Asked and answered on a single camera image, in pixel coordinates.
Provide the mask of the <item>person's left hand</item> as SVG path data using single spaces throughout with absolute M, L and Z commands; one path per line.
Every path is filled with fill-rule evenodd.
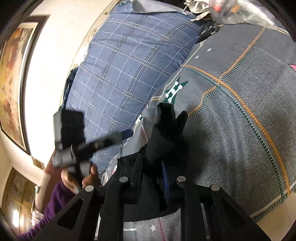
M 75 177 L 68 172 L 67 168 L 61 171 L 61 180 L 64 186 L 74 194 L 77 194 L 80 189 L 88 185 L 92 185 L 94 187 L 99 187 L 101 185 L 101 181 L 97 172 L 97 166 L 95 164 L 91 165 L 90 174 L 86 176 L 81 181 L 81 183 L 78 182 Z

